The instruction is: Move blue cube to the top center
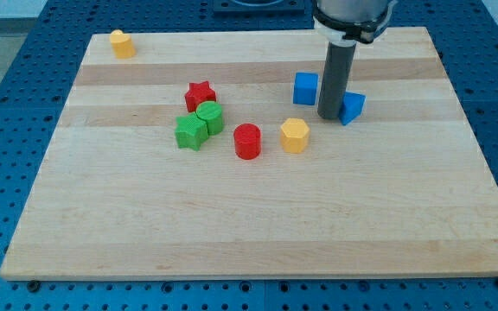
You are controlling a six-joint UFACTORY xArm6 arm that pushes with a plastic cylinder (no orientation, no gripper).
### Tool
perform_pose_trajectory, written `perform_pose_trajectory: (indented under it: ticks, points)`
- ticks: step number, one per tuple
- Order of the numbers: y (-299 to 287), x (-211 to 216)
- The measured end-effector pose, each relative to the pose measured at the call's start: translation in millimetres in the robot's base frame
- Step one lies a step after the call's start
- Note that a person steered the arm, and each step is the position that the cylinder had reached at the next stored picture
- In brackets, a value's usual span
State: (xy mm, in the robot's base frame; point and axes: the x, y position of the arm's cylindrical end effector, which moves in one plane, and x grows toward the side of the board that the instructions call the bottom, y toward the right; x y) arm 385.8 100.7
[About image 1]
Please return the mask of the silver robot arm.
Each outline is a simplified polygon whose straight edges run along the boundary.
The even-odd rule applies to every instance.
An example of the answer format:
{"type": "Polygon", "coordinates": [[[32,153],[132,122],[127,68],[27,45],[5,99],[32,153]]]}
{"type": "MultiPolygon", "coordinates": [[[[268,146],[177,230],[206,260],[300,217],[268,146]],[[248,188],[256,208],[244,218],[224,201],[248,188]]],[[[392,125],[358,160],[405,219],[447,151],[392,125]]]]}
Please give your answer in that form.
{"type": "Polygon", "coordinates": [[[397,0],[315,0],[316,32],[338,47],[371,44],[386,29],[397,0]]]}

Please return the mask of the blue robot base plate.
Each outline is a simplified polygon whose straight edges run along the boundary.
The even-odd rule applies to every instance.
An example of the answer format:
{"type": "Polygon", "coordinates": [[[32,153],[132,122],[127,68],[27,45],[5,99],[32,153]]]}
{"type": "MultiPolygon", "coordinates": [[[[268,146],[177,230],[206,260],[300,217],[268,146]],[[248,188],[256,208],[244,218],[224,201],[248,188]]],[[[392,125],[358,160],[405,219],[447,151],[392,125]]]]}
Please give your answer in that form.
{"type": "Polygon", "coordinates": [[[304,0],[212,0],[215,14],[303,13],[304,0]]]}

